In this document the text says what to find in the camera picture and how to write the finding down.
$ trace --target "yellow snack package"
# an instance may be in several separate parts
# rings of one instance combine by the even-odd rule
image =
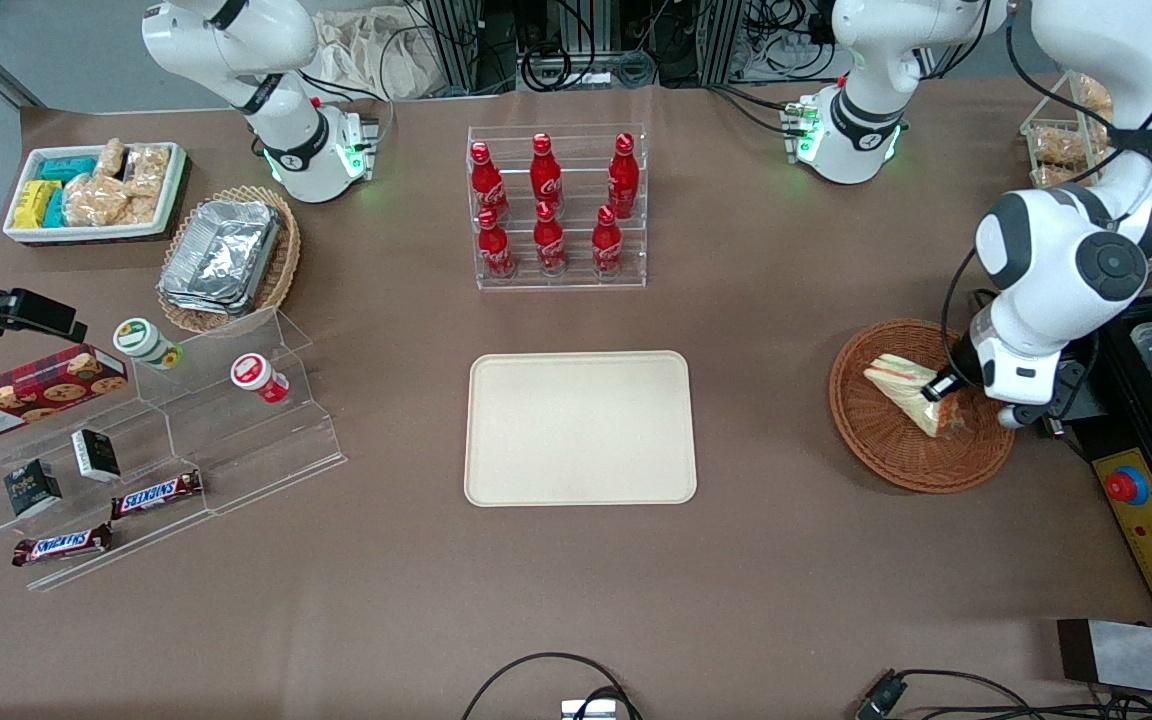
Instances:
[[[20,202],[12,212],[12,227],[41,228],[51,194],[60,190],[60,181],[29,181],[20,191]]]

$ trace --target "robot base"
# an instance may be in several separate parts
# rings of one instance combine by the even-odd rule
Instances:
[[[818,94],[804,94],[798,103],[781,109],[781,127],[795,132],[785,138],[785,149],[790,162],[803,162],[814,169],[820,177],[840,184],[858,184],[878,174],[882,164],[896,152],[900,127],[887,136],[873,135],[874,145],[869,150],[856,150],[849,137],[838,130],[831,116],[833,97],[840,88],[823,88]]]
[[[328,120],[328,142],[310,160],[305,169],[280,168],[270,152],[265,159],[274,179],[287,188],[294,199],[302,202],[333,200],[349,185],[371,176],[376,159],[376,141],[366,138],[358,115],[344,114],[332,106],[319,109]]]

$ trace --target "white bottle with green lid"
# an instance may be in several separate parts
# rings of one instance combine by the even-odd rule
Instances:
[[[120,353],[154,370],[170,370],[180,362],[184,350],[162,336],[159,328],[145,318],[123,320],[114,331],[114,347]]]

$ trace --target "small black box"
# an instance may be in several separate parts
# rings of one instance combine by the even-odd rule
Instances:
[[[33,460],[24,468],[13,470],[3,478],[8,487],[8,498],[17,518],[28,518],[45,507],[60,501],[60,486],[52,477],[51,465],[41,460]]]
[[[114,456],[114,444],[108,435],[82,429],[74,432],[73,441],[82,477],[113,483],[122,475],[118,469],[118,457]]]

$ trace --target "aluminum foil container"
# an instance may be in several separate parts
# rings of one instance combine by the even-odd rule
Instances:
[[[278,210],[264,202],[206,202],[189,220],[157,290],[175,306],[248,313],[270,264],[278,226]]]

